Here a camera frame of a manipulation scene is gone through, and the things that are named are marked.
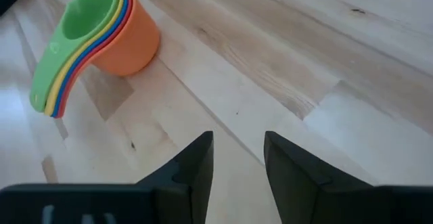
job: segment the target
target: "wooden floor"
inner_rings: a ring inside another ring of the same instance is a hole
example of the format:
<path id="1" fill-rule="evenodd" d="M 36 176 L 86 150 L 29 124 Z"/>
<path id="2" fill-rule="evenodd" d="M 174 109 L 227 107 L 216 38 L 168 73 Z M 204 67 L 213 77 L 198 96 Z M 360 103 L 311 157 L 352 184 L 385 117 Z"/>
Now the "wooden floor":
<path id="1" fill-rule="evenodd" d="M 68 1 L 19 0 L 0 18 L 0 187 L 134 183 L 207 130 L 209 223 L 280 222 L 266 130 L 374 185 L 433 184 L 431 16 L 397 24 L 362 0 L 140 0 L 162 32 L 156 59 L 123 79 L 88 68 L 54 120 L 28 95 Z"/>

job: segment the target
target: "wood grain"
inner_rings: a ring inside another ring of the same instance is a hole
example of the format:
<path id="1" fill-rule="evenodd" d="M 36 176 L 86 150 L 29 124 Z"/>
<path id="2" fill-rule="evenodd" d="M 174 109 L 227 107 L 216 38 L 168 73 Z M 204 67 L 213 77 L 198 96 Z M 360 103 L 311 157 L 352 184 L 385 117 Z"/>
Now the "wood grain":
<path id="1" fill-rule="evenodd" d="M 140 1 L 144 7 L 152 5 Z M 159 58 L 262 163 L 263 132 L 276 130 L 330 164 L 374 181 L 332 144 L 308 132 L 298 117 L 173 19 L 160 18 L 158 26 L 162 30 Z"/>
<path id="2" fill-rule="evenodd" d="M 58 183 L 57 173 L 55 172 L 55 166 L 52 156 L 47 156 L 42 161 L 42 169 L 47 179 L 47 183 Z"/>
<path id="3" fill-rule="evenodd" d="M 15 31 L 13 14 L 7 12 L 0 22 L 0 188 L 30 180 L 45 182 L 22 103 L 29 71 Z"/>
<path id="4" fill-rule="evenodd" d="M 375 101 L 387 101 L 393 110 L 433 133 L 433 77 L 380 51 L 374 43 L 360 43 L 321 20 L 275 0 L 214 0 L 255 27 L 276 37 L 287 50 L 335 74 Z M 197 4 L 190 3 L 188 10 Z"/>
<path id="5" fill-rule="evenodd" d="M 304 122 L 384 183 L 433 182 L 428 170 L 433 164 L 433 137 L 344 82 L 326 95 Z"/>
<path id="6" fill-rule="evenodd" d="M 80 80 L 104 120 L 109 119 L 134 92 L 124 78 L 106 74 L 94 66 L 80 74 Z"/>
<path id="7" fill-rule="evenodd" d="M 14 5 L 13 12 L 37 62 L 41 59 L 64 8 L 65 5 L 58 0 L 18 0 Z"/>
<path id="8" fill-rule="evenodd" d="M 338 81 L 213 0 L 151 1 L 300 118 Z"/>
<path id="9" fill-rule="evenodd" d="M 280 223 L 263 166 L 215 123 L 161 60 L 131 80 L 140 87 L 138 93 L 107 124 L 131 168 L 139 172 L 137 177 L 156 170 L 200 133 L 212 130 L 214 181 L 207 222 Z M 245 182 L 251 186 L 245 188 Z"/>
<path id="10" fill-rule="evenodd" d="M 277 0 L 340 32 L 433 74 L 431 0 Z"/>

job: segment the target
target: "orange measuring cup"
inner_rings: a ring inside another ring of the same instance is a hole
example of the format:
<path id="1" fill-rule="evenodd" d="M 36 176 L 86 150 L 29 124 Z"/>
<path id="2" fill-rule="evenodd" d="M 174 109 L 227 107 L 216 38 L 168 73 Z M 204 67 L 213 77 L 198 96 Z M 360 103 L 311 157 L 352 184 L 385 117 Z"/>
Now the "orange measuring cup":
<path id="1" fill-rule="evenodd" d="M 99 69 L 126 76 L 144 68 L 155 56 L 160 32 L 138 0 L 133 0 L 131 16 L 113 41 L 95 54 L 92 63 Z"/>

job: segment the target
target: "light wood plank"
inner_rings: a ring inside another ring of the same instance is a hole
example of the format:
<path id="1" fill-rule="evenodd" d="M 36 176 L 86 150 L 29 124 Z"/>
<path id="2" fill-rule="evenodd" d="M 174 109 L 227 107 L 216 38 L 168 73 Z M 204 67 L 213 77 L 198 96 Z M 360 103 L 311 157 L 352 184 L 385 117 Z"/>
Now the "light wood plank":
<path id="1" fill-rule="evenodd" d="M 433 74 L 432 0 L 277 0 Z"/>
<path id="2" fill-rule="evenodd" d="M 47 183 L 58 183 L 57 173 L 55 171 L 55 165 L 52 156 L 47 156 L 42 161 L 42 169 L 45 174 Z"/>
<path id="3" fill-rule="evenodd" d="M 139 89 L 107 125 L 137 180 L 212 130 L 214 177 L 206 222 L 280 223 L 264 167 L 215 123 L 160 60 L 131 82 Z"/>
<path id="4" fill-rule="evenodd" d="M 148 0 L 140 2 L 146 8 L 153 6 Z M 330 164 L 375 182 L 355 162 L 311 133 L 298 117 L 180 24 L 166 16 L 159 18 L 158 26 L 162 31 L 158 57 L 262 163 L 264 132 L 275 130 Z"/>
<path id="5" fill-rule="evenodd" d="M 338 82 L 213 0 L 151 1 L 300 118 Z"/>
<path id="6" fill-rule="evenodd" d="M 19 22 L 17 15 L 15 15 L 16 13 L 20 13 L 17 9 L 19 9 L 19 7 L 15 5 L 9 11 L 11 14 L 11 21 L 14 23 L 14 25 L 9 26 L 8 29 L 10 29 L 10 32 L 14 33 L 14 37 L 16 37 L 18 40 L 9 38 L 7 43 L 13 45 L 14 47 L 19 47 L 21 51 L 5 49 L 3 54 L 10 55 L 11 59 L 16 61 L 12 67 L 18 70 L 18 73 L 15 74 L 14 77 L 17 81 L 19 81 L 18 83 L 20 84 L 18 91 L 20 93 L 22 107 L 28 121 L 28 125 L 30 126 L 30 130 L 32 131 L 34 141 L 37 143 L 38 150 L 41 153 L 41 159 L 44 159 L 52 151 L 64 149 L 62 142 L 63 139 L 68 136 L 68 131 L 65 129 L 61 119 L 54 121 L 51 118 L 37 113 L 30 104 L 28 95 L 30 93 L 32 75 L 37 66 L 37 60 L 32 49 L 38 45 L 36 41 L 40 37 L 35 37 L 35 39 L 29 40 L 26 38 L 26 32 L 23 29 L 22 23 Z"/>
<path id="7" fill-rule="evenodd" d="M 383 183 L 433 184 L 433 137 L 344 82 L 304 122 Z"/>
<path id="8" fill-rule="evenodd" d="M 0 22 L 0 188 L 17 183 L 46 182 L 37 141 L 29 128 L 22 92 L 29 76 L 14 15 Z"/>
<path id="9" fill-rule="evenodd" d="M 80 80 L 104 120 L 109 119 L 134 92 L 126 78 L 107 74 L 94 66 L 86 68 L 80 74 Z"/>
<path id="10" fill-rule="evenodd" d="M 215 0 L 279 39 L 288 50 L 333 72 L 374 101 L 387 101 L 400 115 L 433 133 L 433 78 L 275 0 Z M 198 4 L 190 3 L 185 10 Z"/>

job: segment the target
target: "green measuring cup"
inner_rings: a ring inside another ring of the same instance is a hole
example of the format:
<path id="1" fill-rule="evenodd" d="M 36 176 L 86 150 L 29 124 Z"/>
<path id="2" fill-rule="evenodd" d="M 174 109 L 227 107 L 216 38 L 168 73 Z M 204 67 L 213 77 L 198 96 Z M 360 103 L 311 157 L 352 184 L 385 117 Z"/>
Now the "green measuring cup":
<path id="1" fill-rule="evenodd" d="M 72 0 L 36 67 L 30 103 L 43 112 L 51 85 L 68 58 L 111 20 L 119 0 Z"/>

